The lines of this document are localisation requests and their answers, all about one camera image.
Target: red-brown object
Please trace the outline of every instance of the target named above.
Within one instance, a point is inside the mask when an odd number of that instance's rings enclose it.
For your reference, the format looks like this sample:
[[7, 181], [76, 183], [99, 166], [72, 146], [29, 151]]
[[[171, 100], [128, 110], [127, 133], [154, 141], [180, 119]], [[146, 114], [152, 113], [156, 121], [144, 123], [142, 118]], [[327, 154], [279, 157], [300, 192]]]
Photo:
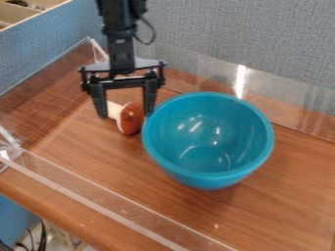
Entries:
[[130, 135], [140, 131], [144, 122], [143, 105], [131, 102], [124, 106], [107, 101], [108, 117], [116, 120], [122, 133]]

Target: wooden surface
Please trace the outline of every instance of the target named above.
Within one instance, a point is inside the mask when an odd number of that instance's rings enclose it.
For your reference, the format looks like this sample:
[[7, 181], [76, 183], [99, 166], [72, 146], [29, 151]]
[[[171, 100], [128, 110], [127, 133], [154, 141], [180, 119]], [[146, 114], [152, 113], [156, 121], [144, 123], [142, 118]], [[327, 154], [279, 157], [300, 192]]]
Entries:
[[[334, 251], [334, 143], [275, 125], [275, 152], [250, 178], [219, 191], [184, 187], [148, 157], [140, 134], [122, 135], [98, 117], [73, 71], [89, 59], [79, 49], [1, 98], [1, 126], [25, 147], [238, 250]], [[188, 76], [170, 79], [187, 86]], [[162, 89], [159, 102], [176, 94]], [[139, 100], [140, 90], [110, 99]], [[99, 250], [166, 250], [13, 170], [0, 175], [0, 192]]]

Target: plastic bowl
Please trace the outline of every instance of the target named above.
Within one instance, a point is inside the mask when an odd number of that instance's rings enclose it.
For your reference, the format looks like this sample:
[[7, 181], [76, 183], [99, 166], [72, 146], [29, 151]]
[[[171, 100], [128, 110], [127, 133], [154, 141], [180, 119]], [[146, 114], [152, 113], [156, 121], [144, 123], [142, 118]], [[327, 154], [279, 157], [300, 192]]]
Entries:
[[143, 126], [144, 147], [183, 184], [219, 189], [244, 179], [271, 155], [275, 135], [246, 101], [212, 92], [179, 95]]

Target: brown object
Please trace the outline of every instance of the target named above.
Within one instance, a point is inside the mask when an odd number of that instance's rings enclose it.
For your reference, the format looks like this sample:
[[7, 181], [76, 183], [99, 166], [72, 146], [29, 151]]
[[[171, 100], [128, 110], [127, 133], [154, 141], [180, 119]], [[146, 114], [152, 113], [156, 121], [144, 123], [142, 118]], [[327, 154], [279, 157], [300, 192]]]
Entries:
[[[25, 147], [236, 250], [334, 251], [334, 143], [274, 125], [275, 151], [255, 174], [224, 190], [191, 189], [175, 182], [151, 160], [140, 134], [124, 137], [98, 117], [92, 100], [80, 92], [76, 73], [88, 55], [84, 48], [76, 50], [0, 98], [0, 124]], [[191, 86], [188, 75], [179, 74]], [[174, 79], [175, 75], [167, 75], [167, 81]], [[159, 103], [178, 94], [163, 88]], [[115, 90], [108, 98], [118, 103], [140, 101], [142, 90]], [[272, 116], [290, 123], [288, 114], [295, 109], [286, 108], [294, 106], [272, 102], [274, 108], [283, 108]], [[300, 118], [311, 113], [299, 111]], [[331, 128], [322, 135], [332, 135]], [[15, 170], [0, 175], [0, 193], [99, 250], [167, 250]]]
[[144, 122], [143, 105], [139, 102], [127, 103], [124, 106], [107, 101], [108, 117], [116, 120], [118, 128], [124, 134], [140, 131]]

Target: bowl rim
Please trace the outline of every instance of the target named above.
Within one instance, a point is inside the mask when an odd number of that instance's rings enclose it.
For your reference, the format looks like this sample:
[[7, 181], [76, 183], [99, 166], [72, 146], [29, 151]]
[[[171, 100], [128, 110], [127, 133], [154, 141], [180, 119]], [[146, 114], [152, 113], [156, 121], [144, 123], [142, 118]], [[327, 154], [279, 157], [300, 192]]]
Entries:
[[[172, 103], [180, 99], [187, 99], [187, 98], [199, 97], [199, 96], [219, 97], [219, 98], [230, 99], [230, 100], [238, 102], [240, 105], [247, 107], [256, 114], [262, 123], [264, 124], [268, 140], [267, 140], [267, 143], [263, 147], [263, 150], [262, 150], [260, 154], [258, 155], [258, 157], [248, 164], [240, 166], [235, 170], [228, 170], [228, 171], [222, 171], [222, 172], [215, 172], [215, 173], [202, 173], [202, 172], [196, 172], [196, 171], [190, 171], [186, 168], [179, 168], [176, 164], [174, 164], [170, 160], [167, 160], [163, 157], [163, 155], [156, 151], [156, 149], [152, 145], [148, 127], [151, 126], [151, 124], [154, 122], [154, 118], [155, 118], [156, 113], [170, 103]], [[155, 113], [150, 116], [150, 118], [146, 119], [142, 134], [143, 134], [142, 140], [143, 140], [143, 144], [147, 149], [147, 152], [151, 155], [151, 157], [154, 158], [154, 160], [158, 162], [158, 164], [162, 166], [162, 168], [164, 170], [174, 172], [174, 173], [178, 173], [180, 175], [194, 176], [198, 178], [206, 177], [208, 179], [218, 179], [218, 178], [223, 178], [223, 177], [230, 178], [234, 176], [247, 175], [248, 173], [251, 173], [254, 170], [256, 170], [262, 166], [262, 164], [268, 159], [268, 157], [274, 151], [274, 147], [275, 147], [275, 132], [274, 132], [272, 124], [268, 121], [266, 115], [260, 112], [260, 110], [247, 101], [244, 101], [244, 100], [242, 100], [228, 94], [219, 93], [219, 92], [211, 92], [211, 91], [191, 92], [191, 93], [180, 94], [180, 95], [170, 98], [163, 104], [160, 104], [158, 106]]]

